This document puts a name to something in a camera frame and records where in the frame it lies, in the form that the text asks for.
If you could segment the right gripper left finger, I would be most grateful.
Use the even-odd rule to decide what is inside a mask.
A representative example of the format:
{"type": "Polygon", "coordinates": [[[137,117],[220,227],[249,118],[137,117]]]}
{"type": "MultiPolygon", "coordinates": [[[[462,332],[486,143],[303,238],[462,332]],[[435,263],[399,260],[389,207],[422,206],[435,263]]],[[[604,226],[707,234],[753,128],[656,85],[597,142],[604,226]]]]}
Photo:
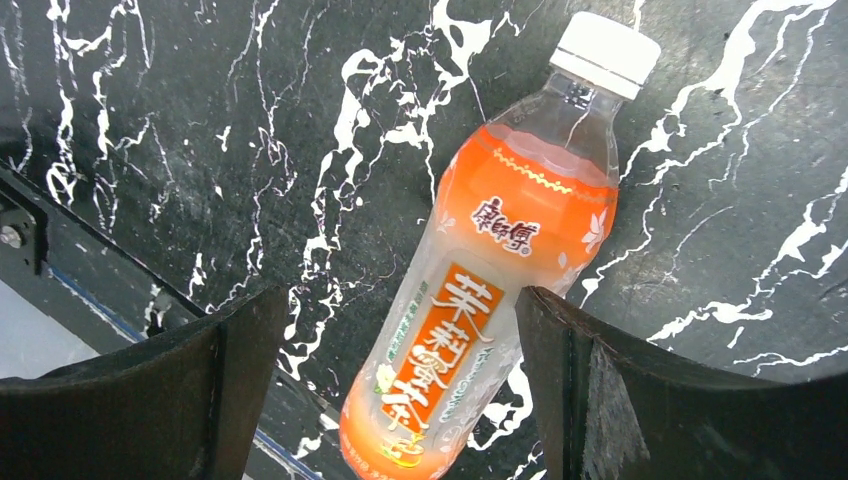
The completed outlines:
{"type": "Polygon", "coordinates": [[[1,382],[5,479],[239,479],[282,340],[271,287],[127,348],[1,382]]]}

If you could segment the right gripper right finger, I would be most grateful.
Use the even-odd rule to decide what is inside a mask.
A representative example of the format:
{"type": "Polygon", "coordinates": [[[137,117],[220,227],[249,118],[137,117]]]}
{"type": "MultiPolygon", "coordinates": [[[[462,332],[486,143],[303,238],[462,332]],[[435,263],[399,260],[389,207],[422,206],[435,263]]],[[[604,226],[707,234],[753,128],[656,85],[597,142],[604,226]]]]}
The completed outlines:
{"type": "Polygon", "coordinates": [[[843,479],[847,377],[779,383],[668,352],[524,288],[524,366],[552,479],[843,479]]]}

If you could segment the orange drink bottle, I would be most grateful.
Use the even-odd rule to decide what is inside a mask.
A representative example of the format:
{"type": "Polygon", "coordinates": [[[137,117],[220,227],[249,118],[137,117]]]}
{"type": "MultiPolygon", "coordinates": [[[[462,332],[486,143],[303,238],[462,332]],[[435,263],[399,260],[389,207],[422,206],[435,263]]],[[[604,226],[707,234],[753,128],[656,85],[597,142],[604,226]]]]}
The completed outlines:
{"type": "Polygon", "coordinates": [[[567,292],[614,222],[614,119],[661,54],[572,16],[537,92],[480,126],[438,184],[422,238],[346,396],[341,450],[361,479],[438,479],[521,357],[516,302],[567,292]]]}

